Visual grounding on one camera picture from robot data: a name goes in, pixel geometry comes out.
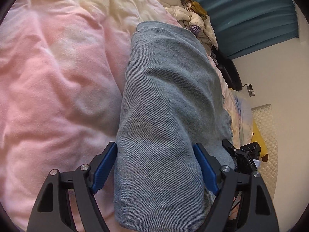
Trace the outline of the person right hand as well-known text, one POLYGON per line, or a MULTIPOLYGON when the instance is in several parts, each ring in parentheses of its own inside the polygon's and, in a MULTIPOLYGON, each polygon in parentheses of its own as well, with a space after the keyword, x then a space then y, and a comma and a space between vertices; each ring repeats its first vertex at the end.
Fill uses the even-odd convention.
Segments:
POLYGON ((234 220, 237 218, 240 201, 241 201, 241 192, 238 192, 237 195, 234 197, 232 207, 229 212, 229 216, 228 216, 229 220, 234 220))

